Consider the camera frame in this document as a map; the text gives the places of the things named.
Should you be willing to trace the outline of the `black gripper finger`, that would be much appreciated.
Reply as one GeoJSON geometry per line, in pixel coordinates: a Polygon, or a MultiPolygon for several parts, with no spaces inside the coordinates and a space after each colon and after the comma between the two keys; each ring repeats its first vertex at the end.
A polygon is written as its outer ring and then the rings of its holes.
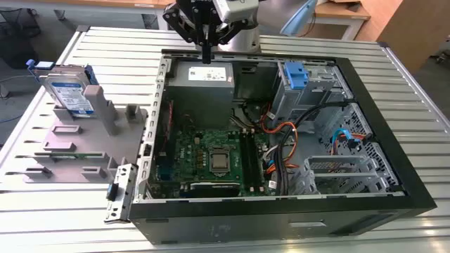
{"type": "Polygon", "coordinates": [[[205,35],[203,25],[178,23],[181,13],[178,7],[166,8],[163,19],[170,27],[177,31],[187,43],[194,43],[202,50],[202,62],[207,64],[207,39],[205,35]]]}
{"type": "Polygon", "coordinates": [[[214,47],[219,44],[226,45],[231,39],[237,36],[237,34],[247,27],[249,22],[233,22],[226,25],[225,28],[218,29],[218,25],[213,24],[209,26],[207,33],[207,64],[211,63],[214,59],[214,47]]]}

